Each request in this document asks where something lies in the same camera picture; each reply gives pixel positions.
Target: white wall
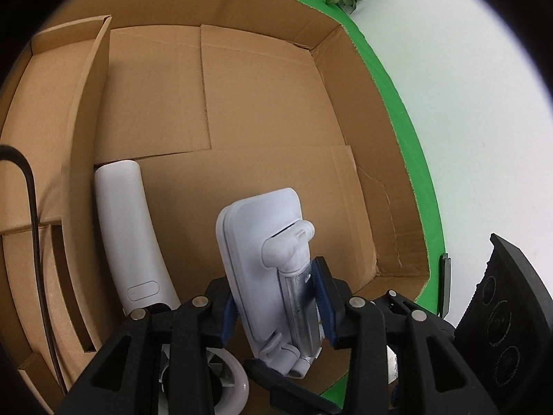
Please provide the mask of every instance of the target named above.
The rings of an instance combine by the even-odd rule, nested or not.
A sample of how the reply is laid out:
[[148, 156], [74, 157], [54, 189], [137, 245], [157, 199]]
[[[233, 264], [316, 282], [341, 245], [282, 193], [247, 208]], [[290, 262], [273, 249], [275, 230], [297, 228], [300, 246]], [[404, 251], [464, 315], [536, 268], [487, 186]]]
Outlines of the white wall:
[[352, 15], [413, 121], [452, 257], [457, 324], [492, 232], [553, 293], [553, 110], [518, 40], [482, 0], [366, 0]]

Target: blue gripper pad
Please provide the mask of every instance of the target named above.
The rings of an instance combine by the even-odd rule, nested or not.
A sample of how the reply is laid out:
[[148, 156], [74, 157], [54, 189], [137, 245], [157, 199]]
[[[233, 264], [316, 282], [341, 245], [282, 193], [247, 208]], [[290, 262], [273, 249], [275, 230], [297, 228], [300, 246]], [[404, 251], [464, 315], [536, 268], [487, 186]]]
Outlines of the blue gripper pad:
[[315, 300], [319, 308], [319, 315], [321, 317], [325, 337], [332, 346], [336, 346], [336, 342], [338, 341], [338, 334], [336, 332], [336, 312], [332, 307], [331, 297], [325, 285], [325, 279], [321, 273], [318, 258], [311, 261], [311, 275], [313, 276]]
[[229, 293], [228, 298], [223, 308], [223, 317], [221, 320], [221, 343], [223, 348], [227, 346], [228, 341], [234, 335], [234, 327], [238, 319], [238, 310], [236, 309], [236, 303], [234, 298]]

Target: black mount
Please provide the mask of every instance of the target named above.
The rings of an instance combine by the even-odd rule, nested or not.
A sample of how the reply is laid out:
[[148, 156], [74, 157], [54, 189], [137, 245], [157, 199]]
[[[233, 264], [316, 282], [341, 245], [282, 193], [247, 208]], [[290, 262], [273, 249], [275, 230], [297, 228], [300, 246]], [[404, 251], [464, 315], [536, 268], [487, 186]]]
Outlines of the black mount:
[[[250, 379], [267, 389], [274, 409], [289, 415], [496, 415], [498, 410], [453, 346], [454, 329], [394, 292], [374, 302], [353, 296], [333, 279], [322, 257], [312, 262], [317, 305], [327, 340], [351, 349], [344, 408], [288, 380], [260, 360], [247, 360]], [[158, 413], [162, 345], [169, 343], [170, 415], [213, 415], [206, 348], [224, 348], [236, 307], [226, 278], [213, 280], [206, 298], [176, 310], [135, 309], [98, 351], [57, 415]], [[397, 407], [389, 408], [386, 345], [397, 354]]]
[[169, 413], [214, 414], [206, 348], [224, 348], [236, 307], [226, 278], [213, 280], [205, 299], [176, 310], [135, 309], [111, 335], [63, 399], [56, 415], [158, 413], [161, 345], [171, 345]]
[[[325, 260], [311, 264], [325, 335], [335, 349], [351, 349], [344, 408], [247, 361], [250, 378], [289, 415], [495, 415], [493, 401], [453, 346], [454, 328], [390, 290], [374, 302], [353, 296], [333, 279]], [[386, 345], [397, 354], [398, 405], [389, 408]]]

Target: white curved object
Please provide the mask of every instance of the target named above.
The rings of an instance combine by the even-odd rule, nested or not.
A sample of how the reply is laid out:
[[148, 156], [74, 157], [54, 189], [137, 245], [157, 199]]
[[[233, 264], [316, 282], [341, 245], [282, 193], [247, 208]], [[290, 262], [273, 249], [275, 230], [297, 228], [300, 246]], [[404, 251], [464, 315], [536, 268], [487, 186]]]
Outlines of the white curved object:
[[176, 309], [179, 297], [151, 224], [139, 164], [107, 164], [94, 178], [104, 249], [125, 315], [155, 303]]
[[226, 363], [231, 371], [233, 383], [223, 383], [223, 395], [215, 406], [215, 415], [238, 415], [244, 410], [250, 395], [250, 382], [244, 368], [227, 350], [207, 348]]
[[[250, 382], [244, 368], [238, 359], [225, 349], [206, 348], [206, 350], [211, 355], [208, 356], [208, 362], [211, 361], [213, 355], [218, 356], [227, 366], [232, 378], [230, 380], [228, 377], [221, 379], [223, 392], [221, 399], [214, 407], [215, 415], [240, 414], [244, 410], [245, 404], [248, 402], [248, 396], [250, 395]], [[167, 370], [168, 366], [169, 363], [166, 363], [164, 369], [161, 370], [161, 375]], [[161, 391], [159, 392], [158, 413], [159, 415], [169, 414], [167, 396]]]

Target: cardboard box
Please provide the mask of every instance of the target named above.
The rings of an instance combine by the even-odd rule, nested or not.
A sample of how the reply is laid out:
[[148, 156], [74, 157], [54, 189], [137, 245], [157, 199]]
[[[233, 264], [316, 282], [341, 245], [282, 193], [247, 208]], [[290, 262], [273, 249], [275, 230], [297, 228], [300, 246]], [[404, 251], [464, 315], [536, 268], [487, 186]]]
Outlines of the cardboard box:
[[[69, 387], [122, 318], [94, 208], [93, 170], [106, 162], [140, 163], [182, 301], [224, 274], [218, 213], [288, 186], [315, 225], [312, 254], [334, 276], [369, 299], [420, 293], [428, 252], [404, 158], [366, 64], [331, 17], [296, 0], [68, 0], [45, 28], [2, 87], [0, 141], [35, 174]], [[0, 338], [54, 409], [15, 167], [0, 164], [0, 188]], [[229, 349], [250, 354], [243, 331]], [[325, 346], [300, 383], [322, 392], [347, 367], [347, 351]], [[272, 413], [268, 394], [251, 392], [244, 413]]]

